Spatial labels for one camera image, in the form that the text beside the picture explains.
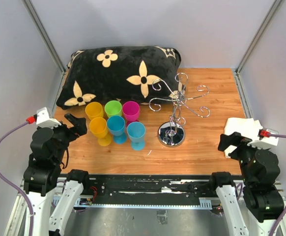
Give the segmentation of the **blue plastic goblet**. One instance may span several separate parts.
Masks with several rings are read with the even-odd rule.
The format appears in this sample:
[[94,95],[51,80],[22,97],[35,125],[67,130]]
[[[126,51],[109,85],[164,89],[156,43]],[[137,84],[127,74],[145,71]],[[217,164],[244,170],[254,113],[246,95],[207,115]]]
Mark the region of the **blue plastic goblet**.
[[146,128],[138,121],[132,122],[127,126],[127,134],[131,141],[131,147],[133,150],[142,150],[145,147]]
[[113,135],[115,143],[121,145],[126,142],[127,135],[125,134],[125,120],[121,116],[112,116],[107,120],[107,127]]

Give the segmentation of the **chrome wine glass rack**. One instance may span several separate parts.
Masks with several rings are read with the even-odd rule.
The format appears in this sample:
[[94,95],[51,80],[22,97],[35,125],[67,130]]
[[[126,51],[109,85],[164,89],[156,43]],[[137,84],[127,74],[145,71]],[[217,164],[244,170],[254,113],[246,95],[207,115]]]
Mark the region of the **chrome wine glass rack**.
[[156,79],[153,81],[152,88],[155,91],[160,91],[162,89],[161,83],[163,83],[169,90],[170,95],[168,98],[152,98],[148,103],[150,110],[154,112],[159,112],[162,109],[161,104],[157,103],[158,101],[168,101],[172,103],[172,114],[169,116],[169,121],[161,124],[157,131],[157,138],[159,142],[169,148],[178,147],[185,141],[186,138],[186,132],[184,129],[186,119],[181,115],[182,107],[187,108],[191,113],[200,118],[207,118],[210,116],[210,109],[206,106],[201,106],[199,113],[187,106],[187,101],[207,96],[210,93],[209,87],[205,85],[197,86],[197,91],[203,92],[204,94],[188,98],[186,96],[188,80],[186,80],[185,83],[182,83],[180,76],[184,76],[186,79],[188,79],[187,74],[182,72],[177,73],[174,79],[176,82],[178,82],[178,90],[175,91],[173,91],[163,79]]

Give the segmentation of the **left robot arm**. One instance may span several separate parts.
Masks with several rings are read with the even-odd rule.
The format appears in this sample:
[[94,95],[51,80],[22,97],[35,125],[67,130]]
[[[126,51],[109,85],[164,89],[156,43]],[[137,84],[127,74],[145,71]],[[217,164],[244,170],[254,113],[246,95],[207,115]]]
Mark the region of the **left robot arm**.
[[62,196],[51,211],[57,180],[61,173],[64,154],[70,142],[87,133],[86,119],[66,114],[72,124],[61,123],[55,128],[39,127],[32,136],[29,166],[24,173],[24,191],[29,198],[27,216],[33,223],[26,223],[26,230],[34,236],[62,236],[78,197],[91,189],[88,172],[71,170],[66,179]]

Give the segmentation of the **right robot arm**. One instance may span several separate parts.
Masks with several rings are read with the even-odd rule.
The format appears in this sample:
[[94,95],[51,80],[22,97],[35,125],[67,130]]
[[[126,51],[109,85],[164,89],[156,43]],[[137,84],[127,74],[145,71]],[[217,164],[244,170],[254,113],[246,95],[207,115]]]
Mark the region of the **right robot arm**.
[[229,156],[239,162],[243,177],[243,199],[248,209],[245,224],[238,205],[236,185],[228,172],[211,174],[208,190],[221,201],[231,236],[274,236],[285,204],[275,187],[280,173],[277,155],[267,149],[252,147],[252,140],[238,132],[221,134],[219,151],[235,146]]

